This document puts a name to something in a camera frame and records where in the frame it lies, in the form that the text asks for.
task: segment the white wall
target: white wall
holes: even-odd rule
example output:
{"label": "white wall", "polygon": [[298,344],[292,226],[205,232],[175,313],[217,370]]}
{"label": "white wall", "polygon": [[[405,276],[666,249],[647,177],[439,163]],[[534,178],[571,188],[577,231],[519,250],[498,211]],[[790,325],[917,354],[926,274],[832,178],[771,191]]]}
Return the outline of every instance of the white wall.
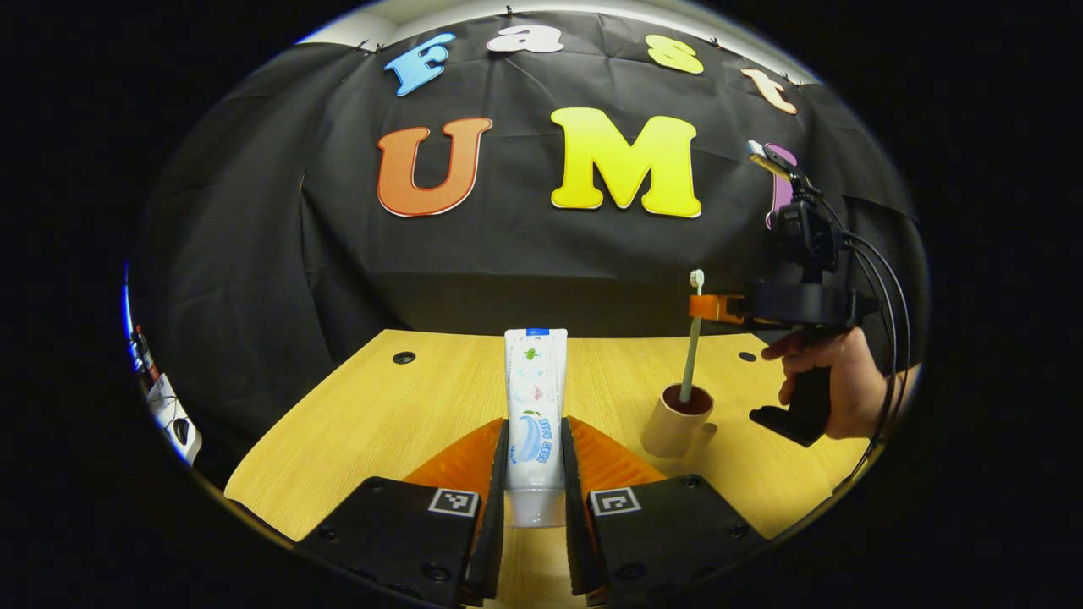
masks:
{"label": "white wall", "polygon": [[339,42],[366,48],[390,44],[447,24],[513,11],[580,11],[655,23],[703,40],[717,38],[726,49],[746,56],[798,83],[817,82],[810,69],[721,15],[683,0],[592,0],[591,2],[530,0],[382,0],[332,21],[298,43]]}

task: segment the beige cup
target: beige cup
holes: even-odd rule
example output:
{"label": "beige cup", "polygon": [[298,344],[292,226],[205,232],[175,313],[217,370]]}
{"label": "beige cup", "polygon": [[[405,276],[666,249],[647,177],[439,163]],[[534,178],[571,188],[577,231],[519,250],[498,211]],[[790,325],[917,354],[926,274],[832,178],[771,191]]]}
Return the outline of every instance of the beige cup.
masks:
{"label": "beige cup", "polygon": [[707,420],[713,410],[715,399],[701,387],[692,386],[687,404],[680,402],[679,383],[666,387],[643,429],[643,450],[658,457],[683,455],[692,444],[692,431]]}

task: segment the table surface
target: table surface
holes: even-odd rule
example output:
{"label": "table surface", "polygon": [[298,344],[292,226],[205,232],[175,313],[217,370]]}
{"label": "table surface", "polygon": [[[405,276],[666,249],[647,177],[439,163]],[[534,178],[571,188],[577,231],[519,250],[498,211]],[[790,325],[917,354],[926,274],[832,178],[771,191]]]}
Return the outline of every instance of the table surface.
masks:
{"label": "table surface", "polygon": [[[680,383],[687,337],[570,337],[564,415],[668,477],[702,475],[773,537],[830,496],[867,441],[821,438],[805,449],[749,420],[751,410],[778,405],[783,380],[779,361],[759,359],[764,347],[751,334],[700,338],[694,383],[715,399],[708,422],[717,431],[697,431],[683,457],[654,457],[639,436],[662,390]],[[401,351],[417,358],[396,364]],[[225,496],[301,540],[366,478],[402,479],[465,433],[507,417],[504,359],[503,336],[384,331],[252,448]],[[506,528],[497,598],[485,607],[585,606],[571,594],[562,528]]]}

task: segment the blue letter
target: blue letter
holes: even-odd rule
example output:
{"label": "blue letter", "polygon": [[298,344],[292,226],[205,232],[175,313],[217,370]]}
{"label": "blue letter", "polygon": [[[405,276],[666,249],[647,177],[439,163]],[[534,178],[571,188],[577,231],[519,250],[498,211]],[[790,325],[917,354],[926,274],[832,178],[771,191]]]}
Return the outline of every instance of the blue letter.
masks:
{"label": "blue letter", "polygon": [[402,85],[395,94],[400,98],[425,85],[444,72],[444,66],[430,66],[429,62],[442,62],[447,59],[447,49],[441,47],[444,42],[455,40],[455,35],[444,33],[419,47],[406,51],[383,66],[384,72],[395,70]]}

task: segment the human hand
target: human hand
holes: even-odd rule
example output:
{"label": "human hand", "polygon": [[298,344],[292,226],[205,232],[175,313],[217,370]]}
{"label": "human hand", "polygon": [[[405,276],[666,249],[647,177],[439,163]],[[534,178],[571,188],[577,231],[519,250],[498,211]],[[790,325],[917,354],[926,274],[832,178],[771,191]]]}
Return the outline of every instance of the human hand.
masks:
{"label": "human hand", "polygon": [[807,346],[805,334],[795,332],[765,348],[760,357],[769,361],[782,358],[786,379],[779,390],[779,402],[783,405],[793,398],[798,374],[830,366],[831,415],[824,435],[835,440],[873,435],[887,380],[876,368],[860,327]]}

